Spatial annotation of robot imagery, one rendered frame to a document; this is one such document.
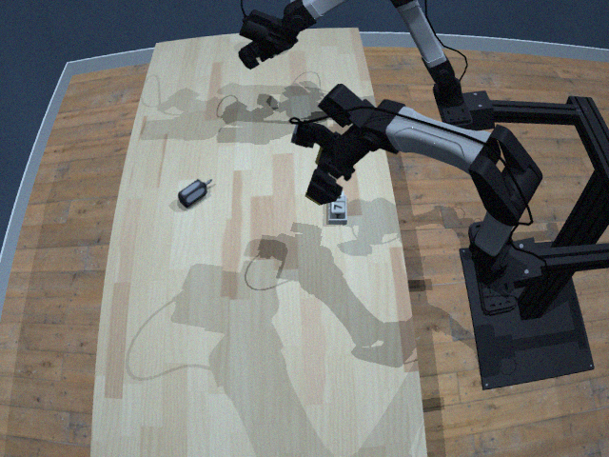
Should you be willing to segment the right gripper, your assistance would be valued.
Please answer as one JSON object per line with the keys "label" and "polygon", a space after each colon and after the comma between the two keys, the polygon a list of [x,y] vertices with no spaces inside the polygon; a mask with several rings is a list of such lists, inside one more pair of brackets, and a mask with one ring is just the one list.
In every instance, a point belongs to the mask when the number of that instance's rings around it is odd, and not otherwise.
{"label": "right gripper", "polygon": [[257,42],[252,41],[251,43],[241,48],[238,54],[243,64],[248,69],[252,70],[258,65],[260,65],[256,58],[260,57],[261,61],[264,62],[268,58],[272,59],[274,54],[278,55],[280,53],[271,50],[268,47],[267,42],[259,44]]}

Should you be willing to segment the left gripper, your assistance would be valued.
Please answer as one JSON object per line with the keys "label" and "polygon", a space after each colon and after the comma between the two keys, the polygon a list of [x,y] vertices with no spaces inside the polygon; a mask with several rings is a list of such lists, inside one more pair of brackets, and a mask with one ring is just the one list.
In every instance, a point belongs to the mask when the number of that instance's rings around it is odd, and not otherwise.
{"label": "left gripper", "polygon": [[314,169],[305,194],[306,198],[319,206],[335,202],[342,195],[343,187],[336,181],[341,176],[344,176],[345,181],[351,179],[355,172],[354,165],[369,153],[352,144],[348,130],[342,135],[337,131],[334,134],[337,135],[337,140],[333,141],[333,153],[329,154],[320,147],[315,161],[318,166]]}

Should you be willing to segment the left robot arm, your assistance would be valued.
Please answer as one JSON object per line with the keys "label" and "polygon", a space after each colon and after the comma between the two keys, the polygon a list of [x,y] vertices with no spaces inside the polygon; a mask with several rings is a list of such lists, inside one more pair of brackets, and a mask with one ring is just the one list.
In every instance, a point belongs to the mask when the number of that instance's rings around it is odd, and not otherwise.
{"label": "left robot arm", "polygon": [[[335,87],[318,105],[327,115],[358,106],[375,108],[344,84]],[[462,129],[423,116],[403,103],[388,99],[382,100],[377,108],[401,115],[355,109],[331,118],[342,128],[353,124],[348,130],[350,140],[362,151],[383,149],[394,154],[399,151],[418,153],[471,175],[487,210],[482,222],[471,225],[472,241],[469,245],[471,259],[479,270],[484,309],[491,312],[513,307],[516,300],[509,268],[512,245],[507,241],[526,205],[506,167],[502,172],[497,168],[500,158],[486,144],[499,155],[502,151],[527,204],[542,180],[539,167],[512,131],[504,126],[496,125],[492,133]],[[333,153],[333,141],[337,135],[326,126],[314,122],[301,124],[299,134],[296,133],[297,128],[298,125],[291,143],[312,149],[315,143],[329,154]],[[510,304],[505,304],[507,302]]]}

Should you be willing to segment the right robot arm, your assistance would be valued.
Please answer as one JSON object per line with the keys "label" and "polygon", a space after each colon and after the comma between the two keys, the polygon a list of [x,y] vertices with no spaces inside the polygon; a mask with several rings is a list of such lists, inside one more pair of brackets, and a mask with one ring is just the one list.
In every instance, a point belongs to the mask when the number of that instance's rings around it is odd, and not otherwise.
{"label": "right robot arm", "polygon": [[[295,0],[285,7],[285,19],[253,10],[243,19],[239,35],[259,44],[266,41],[268,47],[275,52],[290,50],[300,31],[316,24],[316,20],[346,1],[348,0]],[[455,72],[430,28],[418,0],[391,2],[409,30],[422,55],[422,61],[424,59],[423,63],[435,82],[434,89],[445,123],[471,123],[459,84],[461,81],[455,77]]]}

